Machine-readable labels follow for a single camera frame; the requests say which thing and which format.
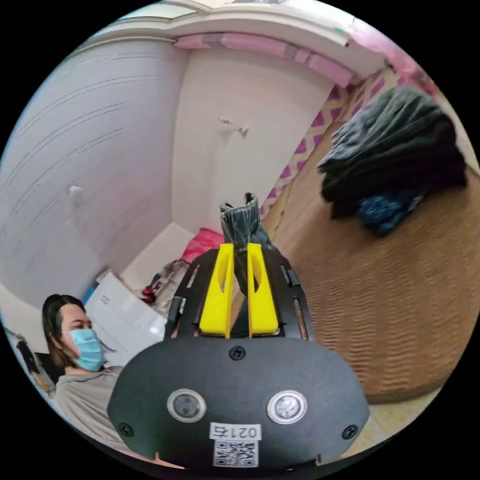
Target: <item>pile of clothes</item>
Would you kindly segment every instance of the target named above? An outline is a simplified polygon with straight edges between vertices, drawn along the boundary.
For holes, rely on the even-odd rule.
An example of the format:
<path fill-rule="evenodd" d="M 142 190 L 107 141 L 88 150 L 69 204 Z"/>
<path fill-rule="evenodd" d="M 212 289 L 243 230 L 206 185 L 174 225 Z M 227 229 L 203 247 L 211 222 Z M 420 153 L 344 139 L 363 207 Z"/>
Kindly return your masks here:
<path fill-rule="evenodd" d="M 332 218 L 357 215 L 378 235 L 395 229 L 434 191 L 467 185 L 455 126 L 431 97 L 394 87 L 332 136 L 318 163 Z"/>

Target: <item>woven mat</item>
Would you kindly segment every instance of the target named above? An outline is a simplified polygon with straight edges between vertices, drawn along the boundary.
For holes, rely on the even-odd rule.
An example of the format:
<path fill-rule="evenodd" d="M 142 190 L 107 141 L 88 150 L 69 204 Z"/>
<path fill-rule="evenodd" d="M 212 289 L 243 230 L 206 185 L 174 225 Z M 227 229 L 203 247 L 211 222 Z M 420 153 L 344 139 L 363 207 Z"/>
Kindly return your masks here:
<path fill-rule="evenodd" d="M 422 202 L 390 236 L 331 220 L 317 162 L 333 124 L 291 185 L 275 245 L 295 269 L 318 342 L 355 370 L 368 401 L 408 400 L 441 386 L 480 305 L 480 178 Z"/>

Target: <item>red object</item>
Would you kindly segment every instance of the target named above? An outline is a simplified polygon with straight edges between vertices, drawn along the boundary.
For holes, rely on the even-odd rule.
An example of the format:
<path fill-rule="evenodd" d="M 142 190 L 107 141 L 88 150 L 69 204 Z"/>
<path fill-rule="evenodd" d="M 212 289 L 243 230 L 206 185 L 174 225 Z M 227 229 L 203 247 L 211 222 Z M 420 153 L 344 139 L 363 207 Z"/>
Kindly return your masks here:
<path fill-rule="evenodd" d="M 223 235 L 208 228 L 201 228 L 186 246 L 181 259 L 191 264 L 199 255 L 204 254 L 210 249 L 218 249 L 223 243 Z"/>

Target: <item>face mask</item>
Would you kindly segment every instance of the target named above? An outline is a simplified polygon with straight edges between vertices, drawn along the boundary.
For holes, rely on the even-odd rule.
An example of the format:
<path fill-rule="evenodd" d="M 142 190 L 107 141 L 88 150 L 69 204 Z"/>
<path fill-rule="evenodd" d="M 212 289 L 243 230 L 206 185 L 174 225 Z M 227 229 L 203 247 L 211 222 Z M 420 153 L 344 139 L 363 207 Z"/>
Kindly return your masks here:
<path fill-rule="evenodd" d="M 75 359 L 76 364 L 90 372 L 98 372 L 105 363 L 105 357 L 104 349 L 95 330 L 81 328 L 62 333 L 70 334 L 73 343 L 80 352 L 80 357 Z"/>

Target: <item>screw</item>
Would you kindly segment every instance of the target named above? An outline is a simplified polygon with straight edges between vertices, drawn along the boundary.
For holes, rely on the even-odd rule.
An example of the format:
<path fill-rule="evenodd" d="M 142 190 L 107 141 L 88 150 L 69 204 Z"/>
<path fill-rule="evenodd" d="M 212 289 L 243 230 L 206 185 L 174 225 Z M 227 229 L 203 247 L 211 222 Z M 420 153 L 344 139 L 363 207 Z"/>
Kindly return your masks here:
<path fill-rule="evenodd" d="M 118 429 L 120 430 L 120 433 L 124 435 L 125 437 L 133 437 L 134 436 L 134 431 L 132 430 L 132 427 L 128 423 L 122 422 L 119 426 Z"/>
<path fill-rule="evenodd" d="M 357 434 L 358 431 L 359 428 L 356 425 L 350 425 L 343 431 L 341 437 L 344 440 L 350 440 Z"/>
<path fill-rule="evenodd" d="M 230 349 L 228 352 L 228 355 L 232 360 L 242 360 L 245 358 L 246 352 L 245 349 L 242 346 L 234 346 L 233 348 Z"/>

